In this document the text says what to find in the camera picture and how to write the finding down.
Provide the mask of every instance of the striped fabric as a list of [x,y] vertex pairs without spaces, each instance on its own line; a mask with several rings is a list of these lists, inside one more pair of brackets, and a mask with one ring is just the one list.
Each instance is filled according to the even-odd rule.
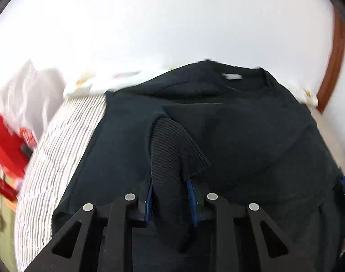
[[14,228],[18,271],[51,239],[51,218],[106,108],[104,95],[65,101],[26,169]]

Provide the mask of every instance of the clothing label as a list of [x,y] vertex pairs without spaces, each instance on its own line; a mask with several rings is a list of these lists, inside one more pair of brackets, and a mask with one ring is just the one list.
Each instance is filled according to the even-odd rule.
[[238,75],[235,73],[223,73],[222,75],[226,77],[227,80],[241,80],[243,78],[242,75]]

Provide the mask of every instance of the metal rivet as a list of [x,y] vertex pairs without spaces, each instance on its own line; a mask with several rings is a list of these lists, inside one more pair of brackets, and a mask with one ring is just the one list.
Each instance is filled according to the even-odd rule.
[[89,211],[93,210],[93,204],[91,204],[91,203],[86,203],[86,204],[83,206],[83,210],[86,211],[86,212],[89,212]]
[[125,200],[127,201],[133,201],[136,198],[136,196],[133,193],[129,193],[125,195]]
[[216,201],[218,199],[218,195],[213,192],[208,193],[206,197],[210,201]]
[[249,208],[250,208],[252,211],[257,211],[257,210],[259,210],[259,206],[258,206],[256,203],[250,203],[250,204],[249,204]]

